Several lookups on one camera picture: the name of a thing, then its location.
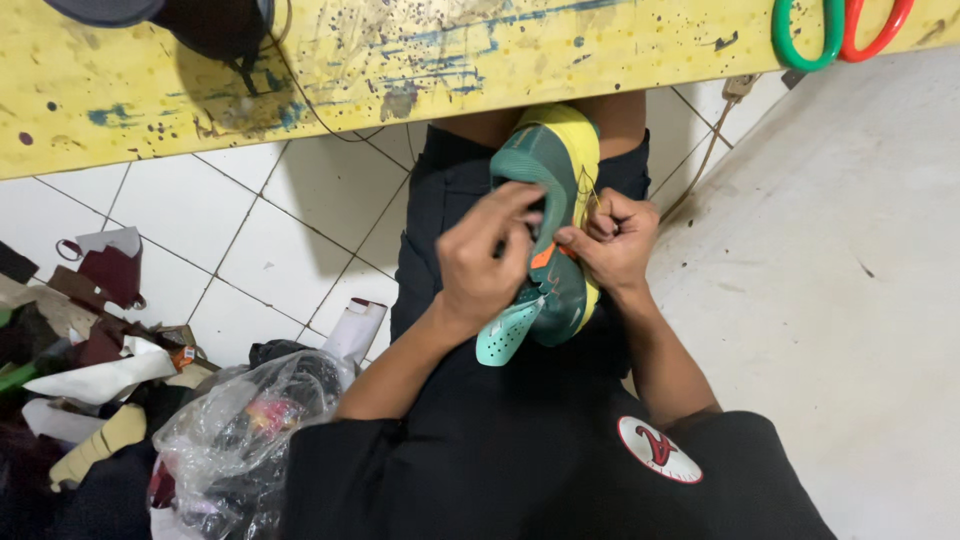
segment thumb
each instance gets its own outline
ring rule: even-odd
[[[573,250],[573,253],[589,264],[599,254],[600,244],[578,227],[563,227],[553,235],[558,244]]]

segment red scissor handle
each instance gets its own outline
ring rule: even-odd
[[[890,40],[897,35],[897,32],[900,31],[900,27],[903,26],[903,21],[906,20],[906,16],[910,14],[910,9],[913,8],[913,2],[914,0],[896,0],[894,8],[890,12],[890,18],[887,19],[887,24],[884,25],[883,30],[880,31],[879,36],[877,36],[874,42],[868,45],[866,49],[858,51],[856,50],[855,43],[856,23],[859,22],[860,19],[863,0],[847,0],[847,29],[844,31],[843,46],[840,48],[840,58],[850,62],[865,61],[882,51],[883,48],[890,43]]]

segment black pants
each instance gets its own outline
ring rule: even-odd
[[[391,342],[423,315],[433,297],[444,288],[435,243],[442,233],[460,221],[470,207],[490,193],[490,159],[495,153],[492,148],[450,132],[433,126],[427,128],[426,145],[410,176],[407,227],[400,236],[399,268],[396,271],[399,296],[391,313]],[[647,174],[649,155],[650,132],[647,131],[643,143],[634,150],[600,161],[596,191],[612,187],[632,199],[645,199],[650,186]],[[609,313],[612,308],[604,298],[609,297],[601,296],[601,305],[594,311],[590,322],[576,338],[564,345],[579,343],[586,348],[594,347],[593,340],[588,339],[594,336],[609,349],[611,329],[607,327],[611,324],[604,312]],[[617,371],[625,369],[624,365],[617,367]]]

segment white floor tile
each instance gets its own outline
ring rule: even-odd
[[[290,141],[263,196],[355,252],[406,174],[366,142],[301,138]]]
[[[734,105],[727,114],[720,133],[730,144],[736,145],[740,142],[740,139],[760,121],[760,118],[790,91],[780,79],[783,73],[783,71],[764,73],[754,83],[754,88],[743,98],[743,101]]]
[[[116,229],[122,229],[120,224],[107,222],[105,231]],[[160,323],[163,326],[186,324],[212,276],[154,242],[146,238],[140,240],[143,242],[140,294],[147,306],[123,310],[109,303],[107,312],[131,322],[140,321],[147,327]]]
[[[210,284],[190,319],[197,344],[220,367],[250,363],[253,343],[297,339],[302,328],[297,321],[218,279]]]
[[[258,199],[218,274],[306,324],[350,259],[348,251]]]
[[[710,127],[673,89],[656,88],[647,91],[647,128],[653,192],[686,159]]]
[[[36,263],[41,280],[49,280],[58,264],[72,270],[80,266],[57,255],[57,242],[103,226],[104,216],[36,178],[0,182],[0,240]]]
[[[190,154],[136,161],[110,219],[212,273],[254,197]]]
[[[687,83],[674,86],[690,106],[700,113],[711,126],[715,126],[727,100],[723,98],[723,85],[726,79],[702,81],[701,83]]]
[[[274,170],[286,141],[261,142],[223,150],[198,152],[194,156],[217,167],[227,176],[259,193]]]
[[[326,336],[316,333],[308,328],[303,329],[303,333],[297,338],[297,343],[320,349],[326,343]]]
[[[399,286],[394,280],[359,258],[355,258],[347,266],[343,277],[337,281],[333,290],[327,295],[320,309],[317,310],[317,314],[310,321],[310,328],[324,335],[330,335],[351,298],[362,298],[392,307],[396,302],[398,290]],[[383,318],[380,330],[377,331],[376,337],[373,339],[367,358],[377,358],[388,346],[390,346],[389,310],[387,310],[387,316]]]
[[[400,233],[407,226],[409,200],[410,183],[405,183],[357,251],[358,257],[393,277],[396,276],[396,257],[400,253]]]
[[[681,163],[677,171],[660,186],[660,189],[656,192],[651,191],[652,195],[650,200],[657,204],[660,214],[666,213],[681,195],[684,194],[684,191],[690,186],[690,183],[693,182],[693,178],[697,176],[697,171],[700,170],[700,165],[704,162],[704,156],[707,154],[707,148],[710,145],[710,139],[712,137],[712,134],[705,136],[700,144],[693,150],[693,153]],[[710,170],[712,170],[717,162],[726,156],[729,151],[730,147],[718,138],[716,144],[713,145],[713,151],[710,152],[710,159],[707,161],[707,167],[704,168],[704,174],[697,182],[698,187],[694,188],[693,193],[696,193],[699,186],[704,184]]]
[[[80,171],[45,174],[37,178],[107,215],[129,166],[129,163],[115,163]]]
[[[410,170],[414,168],[414,163],[417,162],[420,152],[423,151],[423,144],[426,142],[426,126],[429,123],[429,121],[424,120],[422,122],[410,122],[409,124],[394,124],[387,126],[383,131],[368,140],[384,154]],[[360,136],[370,136],[379,129],[367,128],[357,130],[356,133]]]

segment shoe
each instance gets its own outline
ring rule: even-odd
[[[546,195],[527,266],[529,280],[514,304],[478,335],[480,363],[507,363],[527,333],[547,347],[564,343],[592,315],[600,289],[574,254],[557,246],[553,234],[566,225],[582,226],[599,161],[596,126],[560,104],[528,109],[491,159],[492,189],[510,181],[527,182],[542,185]]]

